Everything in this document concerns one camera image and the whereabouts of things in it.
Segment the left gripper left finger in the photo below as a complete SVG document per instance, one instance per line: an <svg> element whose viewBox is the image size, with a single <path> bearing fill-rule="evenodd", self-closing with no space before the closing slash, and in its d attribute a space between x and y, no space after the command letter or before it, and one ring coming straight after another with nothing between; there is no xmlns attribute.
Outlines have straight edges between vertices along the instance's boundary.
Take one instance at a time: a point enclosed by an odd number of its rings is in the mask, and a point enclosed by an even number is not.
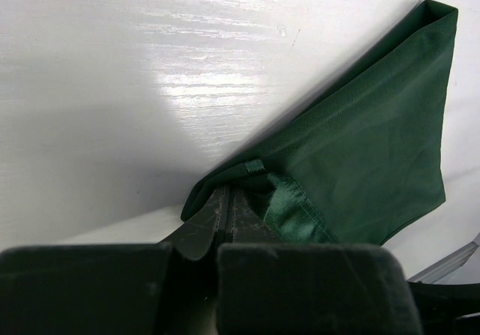
<svg viewBox="0 0 480 335"><path fill-rule="evenodd" d="M14 247L1 252L3 334L163 334L211 296L227 206L217 188L156 244Z"/></svg>

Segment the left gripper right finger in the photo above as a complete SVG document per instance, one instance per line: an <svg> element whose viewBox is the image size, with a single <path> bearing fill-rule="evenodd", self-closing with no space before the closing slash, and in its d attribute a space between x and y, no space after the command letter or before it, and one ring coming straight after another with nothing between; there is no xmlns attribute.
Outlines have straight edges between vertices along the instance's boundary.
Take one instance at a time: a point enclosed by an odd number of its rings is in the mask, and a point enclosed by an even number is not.
<svg viewBox="0 0 480 335"><path fill-rule="evenodd" d="M286 244L229 201L217 251L220 334L418 334L419 312L397 259L369 244Z"/></svg>

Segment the dark green cloth napkin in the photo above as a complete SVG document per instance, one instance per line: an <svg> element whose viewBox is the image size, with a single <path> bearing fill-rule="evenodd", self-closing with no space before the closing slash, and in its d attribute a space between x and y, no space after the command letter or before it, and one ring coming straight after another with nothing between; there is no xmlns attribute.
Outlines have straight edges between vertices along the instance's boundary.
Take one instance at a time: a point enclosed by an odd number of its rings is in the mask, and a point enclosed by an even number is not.
<svg viewBox="0 0 480 335"><path fill-rule="evenodd" d="M245 192L285 241L381 245L446 200L443 117L458 9L425 0L284 127L200 180Z"/></svg>

